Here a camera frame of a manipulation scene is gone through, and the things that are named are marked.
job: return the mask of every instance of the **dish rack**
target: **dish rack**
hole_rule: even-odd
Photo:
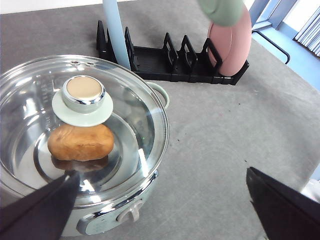
[[[117,63],[108,29],[106,35],[104,25],[99,20],[96,33],[99,58]],[[210,38],[205,40],[201,52],[195,52],[187,35],[184,35],[178,51],[168,32],[165,34],[162,48],[134,46],[128,27],[125,28],[124,39],[131,71],[146,80],[236,85],[249,67],[246,60],[235,75],[221,75],[219,68],[222,58]],[[216,59],[215,66],[209,60],[208,49]]]

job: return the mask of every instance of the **gray table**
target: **gray table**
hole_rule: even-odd
[[[119,3],[137,46],[161,47],[188,34],[199,52],[209,21],[196,1]],[[101,5],[1,16],[1,72],[55,54],[97,56]],[[320,95],[255,41],[236,86],[158,81],[170,95],[170,142],[156,191],[136,223],[75,240],[255,240],[246,168],[300,190],[320,160]]]

